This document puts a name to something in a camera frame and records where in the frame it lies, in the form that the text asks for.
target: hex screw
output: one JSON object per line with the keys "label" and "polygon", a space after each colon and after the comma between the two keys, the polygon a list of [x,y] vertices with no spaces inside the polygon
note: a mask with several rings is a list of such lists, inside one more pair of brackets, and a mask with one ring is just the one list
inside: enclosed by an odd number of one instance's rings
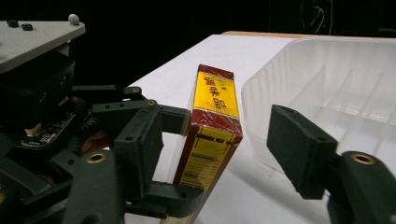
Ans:
{"label": "hex screw", "polygon": [[17,27],[20,26],[20,24],[18,23],[18,21],[7,21],[7,25],[8,25],[9,27],[12,27],[12,28],[17,28]]}
{"label": "hex screw", "polygon": [[23,29],[24,31],[33,31],[33,26],[32,26],[32,24],[25,23],[25,24],[23,24],[21,27],[22,27],[22,29]]}

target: plastic container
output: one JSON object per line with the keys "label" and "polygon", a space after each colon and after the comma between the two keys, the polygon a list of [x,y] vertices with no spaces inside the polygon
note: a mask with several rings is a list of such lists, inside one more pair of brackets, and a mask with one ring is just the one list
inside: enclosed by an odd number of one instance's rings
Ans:
{"label": "plastic container", "polygon": [[295,109],[338,142],[337,153],[378,157],[396,175],[396,40],[309,37],[290,42],[242,88],[257,158],[279,171],[266,147],[272,105]]}

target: white table surface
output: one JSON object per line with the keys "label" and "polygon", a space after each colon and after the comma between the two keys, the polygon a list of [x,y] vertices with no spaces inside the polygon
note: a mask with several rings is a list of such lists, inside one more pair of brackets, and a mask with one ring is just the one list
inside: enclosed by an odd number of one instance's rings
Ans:
{"label": "white table surface", "polygon": [[[141,87],[144,96],[160,105],[187,108],[198,65],[214,66],[234,73],[242,118],[241,90],[244,82],[292,40],[283,37],[211,35],[131,86]],[[165,133],[163,142],[165,146],[154,179],[169,181],[168,171],[177,136]],[[259,163],[244,132],[241,145],[195,223],[328,224],[326,203],[326,199],[303,200],[283,174]],[[157,224],[160,220],[127,214],[125,221],[130,224]]]}

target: cable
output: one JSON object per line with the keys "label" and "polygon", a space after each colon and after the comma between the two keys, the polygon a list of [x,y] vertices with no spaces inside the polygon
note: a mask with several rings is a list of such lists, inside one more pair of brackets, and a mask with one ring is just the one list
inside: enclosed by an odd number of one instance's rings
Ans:
{"label": "cable", "polygon": [[315,31],[315,34],[319,31],[319,29],[320,29],[320,27],[321,27],[321,25],[322,25],[322,23],[323,23],[323,21],[324,21],[324,11],[323,11],[323,9],[321,9],[320,7],[315,7],[315,8],[317,8],[317,9],[319,9],[319,11],[322,13],[322,20],[321,20],[321,22],[320,22],[320,24],[319,24],[319,26],[318,26],[318,29]]}
{"label": "cable", "polygon": [[303,33],[305,33],[305,24],[304,24],[304,21],[303,21],[303,19],[300,19],[300,21],[301,21],[301,24],[303,25]]}
{"label": "cable", "polygon": [[330,29],[329,29],[329,35],[332,34],[332,6],[330,8]]}

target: yellow box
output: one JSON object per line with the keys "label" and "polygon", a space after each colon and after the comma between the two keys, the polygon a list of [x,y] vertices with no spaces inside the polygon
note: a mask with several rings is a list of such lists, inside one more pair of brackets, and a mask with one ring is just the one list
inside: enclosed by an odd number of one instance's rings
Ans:
{"label": "yellow box", "polygon": [[163,224],[194,222],[243,138],[232,72],[200,64],[191,99],[191,124],[173,183],[205,192],[193,214]]}

